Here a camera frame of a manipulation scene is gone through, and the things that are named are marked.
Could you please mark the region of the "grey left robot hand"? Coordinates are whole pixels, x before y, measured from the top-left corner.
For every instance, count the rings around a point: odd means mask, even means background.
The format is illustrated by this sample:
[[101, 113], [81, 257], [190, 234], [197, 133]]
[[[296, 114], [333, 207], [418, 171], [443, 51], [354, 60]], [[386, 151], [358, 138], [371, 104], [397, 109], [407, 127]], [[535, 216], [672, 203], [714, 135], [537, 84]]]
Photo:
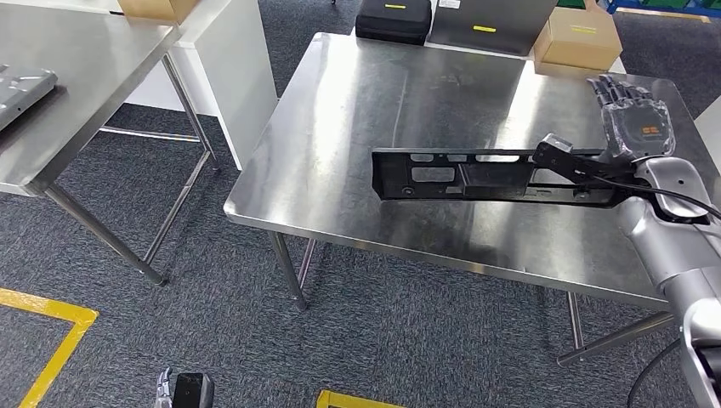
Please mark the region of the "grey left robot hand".
[[172, 368], [168, 367], [162, 371], [156, 381], [156, 398], [154, 408], [172, 408], [173, 396], [170, 390], [170, 375]]

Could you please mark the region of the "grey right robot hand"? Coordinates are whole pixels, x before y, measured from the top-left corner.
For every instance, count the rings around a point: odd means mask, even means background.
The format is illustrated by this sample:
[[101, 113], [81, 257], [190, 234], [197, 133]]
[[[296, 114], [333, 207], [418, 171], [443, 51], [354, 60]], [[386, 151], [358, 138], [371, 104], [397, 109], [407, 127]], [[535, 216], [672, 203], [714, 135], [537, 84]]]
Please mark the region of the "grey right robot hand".
[[601, 109], [607, 147], [600, 162], [621, 165], [648, 156], [671, 156], [676, 138], [667, 105], [646, 88], [610, 75], [588, 78]]

